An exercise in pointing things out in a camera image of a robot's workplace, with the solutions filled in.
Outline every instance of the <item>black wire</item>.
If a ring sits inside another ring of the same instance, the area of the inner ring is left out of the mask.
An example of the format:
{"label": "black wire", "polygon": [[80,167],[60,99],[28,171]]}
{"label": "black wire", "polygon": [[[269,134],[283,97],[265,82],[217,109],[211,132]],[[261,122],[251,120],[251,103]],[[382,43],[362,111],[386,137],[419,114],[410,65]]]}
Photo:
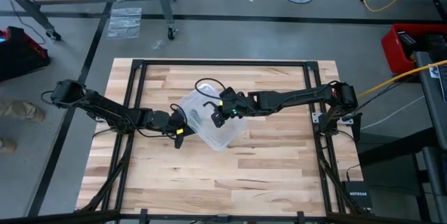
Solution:
{"label": "black wire", "polygon": [[[43,98],[43,96],[45,95],[45,94],[48,94],[48,93],[50,93],[50,92],[53,92],[53,91],[44,91],[42,94],[41,94],[41,100],[44,102],[44,103],[47,103],[48,105],[53,105],[53,103],[51,103],[51,102],[49,102],[48,100],[45,100],[44,98]],[[74,105],[74,104],[76,104],[76,103],[79,103],[80,101],[83,101],[83,100],[86,100],[87,98],[79,98],[78,100],[76,100],[76,101],[73,101],[73,102],[71,102],[71,103],[63,103],[63,102],[60,102],[60,101],[58,101],[57,103],[58,104],[61,104],[61,105],[66,105],[66,106],[72,106],[72,105]]]}
{"label": "black wire", "polygon": [[339,132],[339,133],[343,133],[343,134],[347,135],[348,137],[350,137],[352,140],[354,140],[354,137],[351,136],[351,134],[349,134],[349,133],[347,133],[347,132],[345,132],[345,131],[343,131],[343,130],[338,130],[338,132]]}
{"label": "black wire", "polygon": [[109,129],[105,129],[105,130],[100,130],[99,132],[93,134],[93,136],[91,138],[95,138],[97,135],[100,135],[101,133],[105,133],[108,132],[109,130],[112,130],[113,128],[109,128]]}
{"label": "black wire", "polygon": [[357,167],[357,166],[359,166],[359,165],[360,165],[360,164],[358,164],[358,165],[354,165],[354,166],[348,168],[348,170],[346,171],[346,179],[347,179],[348,181],[351,181],[351,180],[349,179],[349,170],[350,170],[351,168],[355,168],[355,167]]}
{"label": "black wire", "polygon": [[390,90],[398,87],[401,84],[404,84],[405,82],[408,82],[414,78],[416,78],[417,75],[414,75],[410,78],[407,78],[405,80],[402,80],[401,82],[395,82],[392,83],[390,85],[388,85],[388,87],[386,87],[383,91],[379,92],[377,95],[375,95],[374,97],[372,97],[371,99],[369,99],[368,101],[364,102],[362,105],[358,106],[351,114],[355,114],[358,110],[361,110],[362,108],[364,108],[366,105],[368,105],[369,103],[371,103],[374,99],[378,98],[379,96],[384,95],[385,93],[389,92]]}
{"label": "black wire", "polygon": [[169,138],[171,138],[171,136],[169,136],[169,135],[146,135],[146,134],[142,133],[140,129],[138,129],[138,127],[135,125],[135,123],[132,121],[132,119],[130,118],[129,115],[125,114],[125,116],[126,116],[127,120],[131,123],[131,125],[135,128],[135,130],[137,130],[139,134],[141,134],[145,137],[169,137]]}
{"label": "black wire", "polygon": [[208,98],[214,98],[214,99],[218,99],[218,100],[232,100],[232,98],[220,98],[220,97],[216,97],[216,96],[212,96],[212,95],[206,94],[205,92],[201,91],[201,90],[197,87],[197,85],[198,85],[198,83],[200,83],[200,82],[202,82],[202,81],[205,81],[205,80],[209,80],[209,81],[216,82],[216,83],[218,83],[218,84],[222,87],[223,90],[226,89],[226,88],[225,88],[225,85],[222,84],[222,83],[221,83],[220,81],[218,81],[217,79],[214,79],[214,78],[211,78],[211,77],[204,77],[204,78],[200,78],[199,80],[197,80],[197,82],[194,84],[194,89],[195,89],[198,93],[200,93],[200,94],[202,94],[202,95],[204,95],[204,96],[206,96],[206,97],[208,97]]}
{"label": "black wire", "polygon": [[172,103],[172,104],[169,105],[169,108],[170,108],[171,110],[173,110],[173,111],[176,111],[176,110],[177,110],[177,109],[174,109],[174,108],[173,108],[173,105],[174,105],[174,106],[177,106],[177,109],[179,109],[180,112],[183,113],[184,122],[185,122],[186,125],[188,125],[188,118],[186,117],[186,113],[184,112],[183,108],[182,108],[180,105],[176,104],[176,103]]}
{"label": "black wire", "polygon": [[44,96],[45,94],[50,93],[50,92],[53,92],[53,91],[44,91],[44,92],[41,94],[41,100],[42,100],[44,103],[48,104],[48,105],[52,105],[53,103],[48,102],[48,100],[45,100],[45,99],[43,98],[43,96]]}
{"label": "black wire", "polygon": [[11,4],[11,8],[13,8],[13,11],[14,11],[15,15],[17,16],[17,18],[19,19],[20,23],[23,24],[24,26],[32,29],[34,31],[34,33],[36,33],[42,39],[43,43],[38,43],[38,44],[40,44],[40,45],[46,44],[47,41],[45,40],[45,38],[42,35],[40,35],[35,28],[33,28],[31,25],[26,24],[22,21],[22,18],[20,17],[19,13],[16,11],[16,9],[14,7],[13,1],[9,0],[9,3]]}
{"label": "black wire", "polygon": [[206,96],[206,97],[208,97],[208,98],[214,98],[214,99],[217,99],[217,100],[231,101],[231,100],[234,100],[234,99],[238,99],[239,101],[241,101],[242,103],[244,103],[245,106],[247,106],[252,112],[256,112],[256,110],[255,110],[252,106],[250,106],[249,104],[247,104],[247,102],[245,102],[244,100],[242,100],[242,99],[239,98],[238,96],[236,96],[235,98],[220,98],[220,97],[216,97],[216,96],[212,96],[212,95],[209,95],[209,94],[204,93],[204,92],[201,91],[197,86],[198,86],[198,83],[200,83],[200,82],[202,82],[202,81],[205,81],[205,80],[209,80],[209,81],[216,82],[216,83],[218,83],[218,84],[222,87],[223,90],[226,89],[225,85],[222,84],[222,82],[218,81],[217,79],[214,79],[214,78],[211,78],[211,77],[204,77],[204,78],[200,78],[199,80],[197,80],[197,82],[194,84],[194,89],[195,89],[199,94],[202,94],[202,95],[204,95],[204,96]]}

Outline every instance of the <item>red toolbox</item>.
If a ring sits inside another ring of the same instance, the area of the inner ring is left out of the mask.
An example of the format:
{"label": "red toolbox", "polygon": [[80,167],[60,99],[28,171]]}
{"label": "red toolbox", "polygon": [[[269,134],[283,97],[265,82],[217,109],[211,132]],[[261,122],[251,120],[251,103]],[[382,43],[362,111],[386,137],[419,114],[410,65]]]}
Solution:
{"label": "red toolbox", "polygon": [[394,24],[382,38],[382,47],[385,52],[386,60],[393,73],[405,73],[415,68],[415,63],[405,57],[404,50],[400,44],[398,31],[407,32],[412,38],[417,40],[418,37],[427,33],[444,33],[447,34],[447,25],[438,24]]}

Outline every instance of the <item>plastic bin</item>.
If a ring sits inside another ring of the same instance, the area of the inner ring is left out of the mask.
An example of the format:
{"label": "plastic bin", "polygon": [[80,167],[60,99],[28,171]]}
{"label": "plastic bin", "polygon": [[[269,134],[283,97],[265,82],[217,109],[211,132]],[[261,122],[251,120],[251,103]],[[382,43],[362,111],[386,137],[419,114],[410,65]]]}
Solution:
{"label": "plastic bin", "polygon": [[[199,89],[205,94],[219,97],[219,92],[210,84],[201,84]],[[227,119],[222,127],[217,128],[211,120],[214,108],[211,105],[203,106],[208,101],[215,105],[220,102],[218,99],[208,98],[194,90],[188,96],[183,97],[179,105],[185,111],[188,126],[213,150],[223,151],[232,140],[245,130],[246,120],[237,117]]]}
{"label": "plastic bin", "polygon": [[382,38],[382,47],[391,72],[396,74],[404,73],[415,68],[415,63],[405,57],[404,50],[397,36],[398,31],[405,31],[411,37],[417,39],[427,33],[447,34],[447,25],[394,24],[390,32]]}

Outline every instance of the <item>butcher block tabletop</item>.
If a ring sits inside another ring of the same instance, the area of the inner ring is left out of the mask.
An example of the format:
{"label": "butcher block tabletop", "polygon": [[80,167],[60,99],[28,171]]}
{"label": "butcher block tabletop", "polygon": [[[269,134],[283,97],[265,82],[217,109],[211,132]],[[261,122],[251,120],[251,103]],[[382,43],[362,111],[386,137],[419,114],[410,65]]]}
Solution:
{"label": "butcher block tabletop", "polygon": [[[132,61],[114,60],[105,97],[123,103]],[[323,84],[338,80],[334,61],[319,61],[318,65]],[[130,107],[139,76],[138,70]],[[172,61],[172,65],[147,67],[140,107],[171,113],[169,105],[193,91],[194,83],[203,77],[245,93],[305,89],[303,67],[299,66],[189,66]],[[314,87],[313,72],[311,80]],[[151,214],[296,216],[303,211],[305,216],[325,216],[309,106],[246,119],[245,131],[221,152],[197,135],[184,138],[182,148],[175,149],[167,137],[135,133],[121,212],[139,214],[148,209]],[[98,124],[96,132],[107,128],[107,124]],[[347,126],[339,129],[352,135]],[[85,206],[107,179],[115,137],[109,131],[93,139],[77,208]],[[332,138],[343,180],[346,170],[359,163],[356,146],[343,133]],[[349,176],[362,180],[360,167],[350,169]],[[110,207],[115,205],[118,181],[112,188]],[[332,210],[336,211],[335,189],[328,181]]]}

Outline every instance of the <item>concrete floor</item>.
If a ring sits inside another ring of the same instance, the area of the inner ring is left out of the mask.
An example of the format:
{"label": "concrete floor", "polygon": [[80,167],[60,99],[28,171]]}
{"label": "concrete floor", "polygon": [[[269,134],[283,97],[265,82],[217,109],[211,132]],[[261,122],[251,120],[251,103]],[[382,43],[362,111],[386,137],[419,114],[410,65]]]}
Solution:
{"label": "concrete floor", "polygon": [[[368,1],[371,6],[380,7],[391,0]],[[447,0],[442,2],[447,7]],[[0,0],[0,7],[10,10],[8,0]],[[44,6],[43,10],[100,13],[103,7],[104,4],[96,3]],[[157,2],[116,3],[114,8],[118,7],[141,7],[146,14],[161,12]],[[431,0],[401,0],[381,13],[365,10],[359,0],[313,0],[307,4],[287,0],[178,0],[173,3],[173,10],[175,14],[203,15],[439,19]],[[31,18],[23,20],[39,33],[45,33]],[[0,119],[0,135],[18,143],[15,154],[0,156],[0,218],[27,213],[64,113],[42,103],[39,96],[53,89],[58,80],[78,77],[98,24],[98,19],[50,18],[50,21],[64,39],[56,43],[47,40],[45,47],[52,57],[51,65],[0,84],[2,96],[30,100],[47,111],[42,125]],[[116,57],[335,60],[341,80],[354,85],[356,91],[364,91],[391,76],[380,43],[390,26],[186,20],[177,21],[176,25],[179,34],[172,42],[166,38],[162,20],[143,20],[139,38],[106,40],[104,36],[86,85],[103,94]],[[0,28],[7,26],[22,27],[16,17],[0,17]],[[32,31],[25,30],[38,40]],[[163,41],[163,46],[154,49],[159,40]],[[367,106],[363,110],[362,124],[374,123],[421,95],[420,85],[403,84]],[[403,137],[427,128],[431,122],[423,104],[422,100],[419,106],[412,106],[365,132]],[[84,112],[75,113],[41,214],[73,210],[94,128],[94,121]],[[394,160],[369,167],[364,170],[365,178],[371,178],[374,185],[412,187],[414,178],[408,176],[408,165],[405,160]],[[375,188],[373,201],[374,212],[380,216],[418,219],[415,197],[411,193],[391,193]]]}

